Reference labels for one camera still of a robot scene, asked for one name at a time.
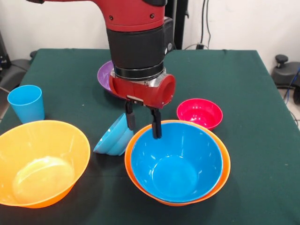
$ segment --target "purple bowl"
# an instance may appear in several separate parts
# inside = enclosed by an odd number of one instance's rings
[[[110,93],[112,93],[112,90],[109,87],[109,76],[112,70],[113,70],[113,62],[108,61],[99,69],[97,75],[98,81],[101,84],[101,86]]]

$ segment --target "stacked bowls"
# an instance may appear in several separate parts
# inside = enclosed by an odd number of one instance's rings
[[[226,183],[230,158],[208,129],[181,120],[162,121],[163,137],[151,125],[137,132],[125,152],[126,171],[143,193],[170,206],[206,200]]]

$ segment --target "yellow bowl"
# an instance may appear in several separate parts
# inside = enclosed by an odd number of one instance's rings
[[[0,204],[42,208],[65,197],[85,171],[90,144],[65,122],[43,120],[0,136]]]

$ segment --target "pink bowl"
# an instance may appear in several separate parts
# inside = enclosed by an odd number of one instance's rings
[[[193,98],[178,106],[177,117],[179,120],[193,122],[213,130],[221,123],[223,112],[217,104],[209,100]]]

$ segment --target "blue bowl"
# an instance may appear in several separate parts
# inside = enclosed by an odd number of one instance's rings
[[[123,113],[102,136],[93,152],[121,156],[132,137],[133,131],[129,130],[126,115]]]
[[[171,203],[186,203],[208,194],[223,169],[221,151],[207,133],[181,123],[162,124],[163,137],[152,129],[136,141],[131,166],[135,178],[151,195]]]

